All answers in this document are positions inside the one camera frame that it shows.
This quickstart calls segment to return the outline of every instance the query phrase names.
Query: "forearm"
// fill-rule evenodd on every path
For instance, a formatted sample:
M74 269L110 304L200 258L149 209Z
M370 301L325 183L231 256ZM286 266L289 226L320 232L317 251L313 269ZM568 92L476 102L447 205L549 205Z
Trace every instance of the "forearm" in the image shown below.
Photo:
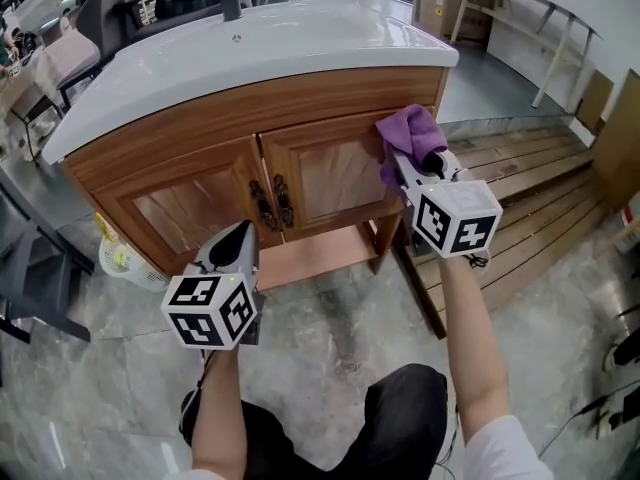
M440 259L449 365L465 441L509 414L507 368L473 270L463 257Z
M240 399L237 349L216 352L202 386L193 432L193 468L240 480L247 457L247 435Z

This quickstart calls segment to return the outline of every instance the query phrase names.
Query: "cabinet door handle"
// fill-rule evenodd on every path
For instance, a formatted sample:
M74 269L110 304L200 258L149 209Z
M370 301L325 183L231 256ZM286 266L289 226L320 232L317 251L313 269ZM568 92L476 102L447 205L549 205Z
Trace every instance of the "cabinet door handle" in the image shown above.
M260 183L256 180L251 180L249 182L249 188L251 189L251 197L258 203L258 210L260 211L262 222L264 222L271 231L280 231L278 220L273 216L271 205L269 201L267 201L267 196L264 190L262 190Z
M276 190L276 198L278 199L278 208L280 209L280 219L288 228L293 227L293 208L289 204L289 187L284 182L282 174L276 174L273 177Z

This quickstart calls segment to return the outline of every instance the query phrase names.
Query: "white sink countertop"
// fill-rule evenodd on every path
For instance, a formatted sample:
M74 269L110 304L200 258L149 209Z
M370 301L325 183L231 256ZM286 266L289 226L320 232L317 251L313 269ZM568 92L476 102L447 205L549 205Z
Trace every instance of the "white sink countertop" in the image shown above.
M369 0L308 0L243 9L176 27L120 51L71 107L42 155L50 164L164 108L304 73L443 66L458 52L375 10Z

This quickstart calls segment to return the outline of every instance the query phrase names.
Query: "wooden pallet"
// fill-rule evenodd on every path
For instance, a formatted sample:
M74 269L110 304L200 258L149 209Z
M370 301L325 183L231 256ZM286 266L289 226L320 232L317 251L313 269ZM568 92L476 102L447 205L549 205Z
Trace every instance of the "wooden pallet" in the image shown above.
M477 179L489 184L504 213L479 278L490 310L508 302L580 243L606 215L589 168L591 152L565 127L450 143ZM394 247L423 313L446 336L444 297L435 254L415 257L401 230Z

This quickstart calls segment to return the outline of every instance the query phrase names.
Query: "cabinet door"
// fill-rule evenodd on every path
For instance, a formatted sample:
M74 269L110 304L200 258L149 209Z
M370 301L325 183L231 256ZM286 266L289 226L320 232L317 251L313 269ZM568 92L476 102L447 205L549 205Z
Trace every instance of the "cabinet door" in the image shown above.
M140 252L176 275L215 233L251 219L261 248L282 243L255 136L167 160L94 192Z
M384 161L369 112L260 134L286 239L298 239L395 213L394 191L380 180Z

